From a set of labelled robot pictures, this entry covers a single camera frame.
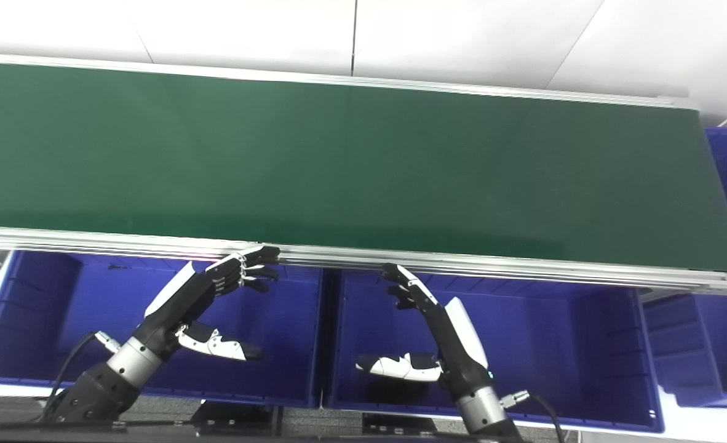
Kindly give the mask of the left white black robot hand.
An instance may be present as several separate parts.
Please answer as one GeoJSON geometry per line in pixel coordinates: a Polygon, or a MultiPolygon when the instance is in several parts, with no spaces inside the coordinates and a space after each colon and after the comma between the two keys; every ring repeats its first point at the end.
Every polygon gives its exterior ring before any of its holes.
{"type": "Polygon", "coordinates": [[[258,245],[227,255],[203,270],[189,263],[156,295],[144,320],[133,332],[137,351],[149,351],[162,362],[180,347],[220,358],[256,361],[263,350],[255,345],[223,336],[218,328],[200,322],[212,303],[231,292],[249,288],[267,292],[266,281],[276,281],[281,250],[258,245]]]}

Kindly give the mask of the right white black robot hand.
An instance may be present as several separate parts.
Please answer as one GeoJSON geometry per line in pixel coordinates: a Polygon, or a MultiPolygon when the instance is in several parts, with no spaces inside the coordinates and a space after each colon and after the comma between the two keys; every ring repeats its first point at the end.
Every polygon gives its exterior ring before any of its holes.
{"type": "Polygon", "coordinates": [[[461,300],[453,298],[443,305],[417,275],[395,263],[383,265],[383,278],[392,283],[388,292],[397,297],[399,309],[417,309],[422,315],[437,355],[361,355],[356,369],[397,380],[439,382],[455,402],[498,402],[487,356],[461,300]]]}

